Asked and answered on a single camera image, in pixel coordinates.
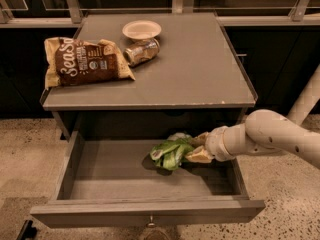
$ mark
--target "concrete floor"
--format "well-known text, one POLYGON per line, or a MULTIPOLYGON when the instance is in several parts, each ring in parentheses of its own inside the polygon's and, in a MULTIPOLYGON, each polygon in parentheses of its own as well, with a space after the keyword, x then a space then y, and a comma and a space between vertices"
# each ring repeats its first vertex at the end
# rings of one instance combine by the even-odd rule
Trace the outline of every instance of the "concrete floor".
MULTIPOLYGON (((304 127, 320 132, 320 115, 304 127)), ((38 229, 35 239, 144 239, 148 229, 50 229, 29 215, 52 195, 67 142, 52 119, 0 120, 0 239, 16 239, 26 219, 38 229)), ((247 224, 181 225, 160 228, 173 240, 320 239, 320 170, 286 152, 239 157, 251 199, 266 209, 247 224)))

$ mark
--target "white bowl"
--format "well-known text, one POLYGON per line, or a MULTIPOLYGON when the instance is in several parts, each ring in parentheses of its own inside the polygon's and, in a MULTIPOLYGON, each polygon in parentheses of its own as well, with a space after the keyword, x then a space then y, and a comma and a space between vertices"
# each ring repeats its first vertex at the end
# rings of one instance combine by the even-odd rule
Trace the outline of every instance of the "white bowl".
POLYGON ((122 33, 133 41, 153 38, 159 35, 161 27, 158 23, 149 20, 137 20, 126 24, 122 33))

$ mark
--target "drawer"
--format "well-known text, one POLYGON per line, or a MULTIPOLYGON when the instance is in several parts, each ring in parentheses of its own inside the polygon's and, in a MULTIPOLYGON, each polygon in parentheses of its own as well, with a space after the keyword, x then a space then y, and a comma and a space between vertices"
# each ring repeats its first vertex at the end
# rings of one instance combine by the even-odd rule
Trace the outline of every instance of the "drawer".
POLYGON ((249 200, 237 160, 160 170, 148 153, 160 139, 87 135, 78 120, 52 199, 31 209, 51 228, 249 222, 265 207, 249 200))

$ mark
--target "brown snack bag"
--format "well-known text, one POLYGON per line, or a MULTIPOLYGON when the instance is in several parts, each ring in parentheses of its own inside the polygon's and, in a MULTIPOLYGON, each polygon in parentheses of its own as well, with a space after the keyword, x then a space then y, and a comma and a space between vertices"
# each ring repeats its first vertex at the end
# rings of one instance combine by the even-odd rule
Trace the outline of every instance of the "brown snack bag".
POLYGON ((80 85, 116 79, 135 80, 115 43, 100 40, 98 44, 54 37, 45 40, 49 68, 45 88, 80 85))

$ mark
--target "can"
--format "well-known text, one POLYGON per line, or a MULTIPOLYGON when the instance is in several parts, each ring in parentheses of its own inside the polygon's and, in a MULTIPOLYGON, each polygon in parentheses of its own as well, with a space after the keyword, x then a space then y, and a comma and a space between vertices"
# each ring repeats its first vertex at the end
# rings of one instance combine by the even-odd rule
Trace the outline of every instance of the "can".
POLYGON ((160 51, 159 42, 155 38, 138 41, 127 47, 123 56, 130 67, 151 60, 157 56, 160 51))

